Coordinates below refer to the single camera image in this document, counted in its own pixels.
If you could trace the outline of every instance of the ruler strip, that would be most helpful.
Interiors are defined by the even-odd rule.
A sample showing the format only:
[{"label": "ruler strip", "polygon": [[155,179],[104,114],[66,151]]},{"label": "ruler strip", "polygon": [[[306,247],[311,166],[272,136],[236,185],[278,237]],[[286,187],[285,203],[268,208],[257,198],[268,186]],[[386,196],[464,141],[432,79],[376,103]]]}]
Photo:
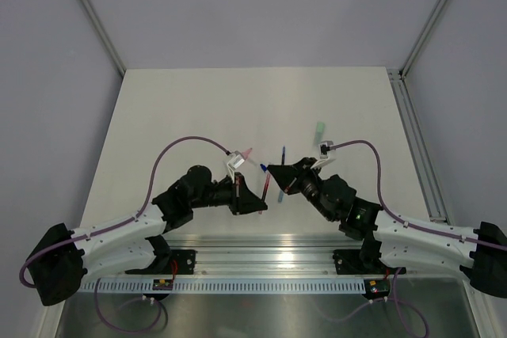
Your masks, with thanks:
[{"label": "ruler strip", "polygon": [[[172,289],[154,289],[155,279],[108,279],[99,284],[99,293],[141,294],[364,294],[362,279],[176,279]],[[95,283],[81,286],[93,292]]]}]

